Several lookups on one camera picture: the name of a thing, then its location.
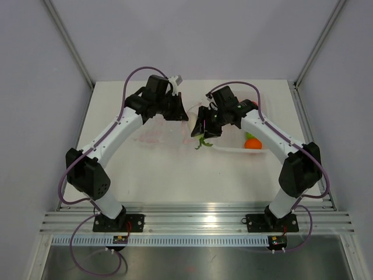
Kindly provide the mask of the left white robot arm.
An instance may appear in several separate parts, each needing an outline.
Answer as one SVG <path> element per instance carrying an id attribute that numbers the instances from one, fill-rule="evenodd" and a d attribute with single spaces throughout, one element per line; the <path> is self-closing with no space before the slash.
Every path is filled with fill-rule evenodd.
<path id="1" fill-rule="evenodd" d="M 126 209 L 110 193 L 105 167 L 123 142 L 155 115 L 166 121 L 188 120 L 178 90 L 181 82 L 180 76 L 150 76 L 145 86 L 125 99 L 118 117 L 96 139 L 82 150 L 72 148 L 66 153 L 68 183 L 99 211 L 97 223 L 113 232 L 125 227 Z"/>

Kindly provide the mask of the white radish with leaves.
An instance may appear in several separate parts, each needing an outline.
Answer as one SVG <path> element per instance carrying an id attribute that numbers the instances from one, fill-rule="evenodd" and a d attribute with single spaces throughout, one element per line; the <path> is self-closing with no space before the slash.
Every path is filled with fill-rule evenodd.
<path id="1" fill-rule="evenodd" d="M 187 116 L 189 118 L 189 120 L 187 121 L 187 126 L 188 126 L 189 131 L 192 132 L 193 129 L 195 128 L 195 125 L 196 125 L 196 122 L 197 122 L 197 115 L 195 113 L 188 113 Z M 193 138 L 194 140 L 196 140 L 198 142 L 198 145 L 197 145 L 197 147 L 195 147 L 195 150 L 200 149 L 202 146 L 206 146 L 206 147 L 212 147 L 213 146 L 212 143 L 205 142 L 205 138 L 204 138 L 203 134 L 197 135 L 197 136 L 192 136 L 191 138 Z"/>

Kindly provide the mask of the clear zip top bag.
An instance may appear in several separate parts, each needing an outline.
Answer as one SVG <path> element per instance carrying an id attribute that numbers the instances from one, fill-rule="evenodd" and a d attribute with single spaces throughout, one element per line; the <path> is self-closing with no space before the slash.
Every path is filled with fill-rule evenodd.
<path id="1" fill-rule="evenodd" d="M 197 113 L 202 101 L 194 103 L 186 113 Z M 191 138 L 187 121 L 166 121 L 162 115 L 156 115 L 136 130 L 130 139 L 145 145 L 183 145 L 197 143 Z"/>

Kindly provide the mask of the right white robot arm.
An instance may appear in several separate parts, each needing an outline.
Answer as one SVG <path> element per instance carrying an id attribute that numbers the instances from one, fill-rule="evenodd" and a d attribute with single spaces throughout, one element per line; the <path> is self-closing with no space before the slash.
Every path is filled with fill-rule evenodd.
<path id="1" fill-rule="evenodd" d="M 278 231 L 295 204 L 322 178 L 318 145 L 303 143 L 286 134 L 265 117 L 260 101 L 240 101 L 228 85 L 206 96 L 208 106 L 200 105 L 196 112 L 187 112 L 191 137 L 198 138 L 200 146 L 207 145 L 209 138 L 220 137 L 225 125 L 232 125 L 261 141 L 280 163 L 280 190 L 263 214 L 265 226 Z"/>

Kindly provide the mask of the orange carrot with green top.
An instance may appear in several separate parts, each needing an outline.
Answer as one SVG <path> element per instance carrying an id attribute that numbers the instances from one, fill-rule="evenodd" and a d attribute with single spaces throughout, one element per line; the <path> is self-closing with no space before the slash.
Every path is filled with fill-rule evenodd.
<path id="1" fill-rule="evenodd" d="M 249 132 L 245 133 L 246 141 L 244 143 L 245 149 L 262 149 L 262 143 Z"/>

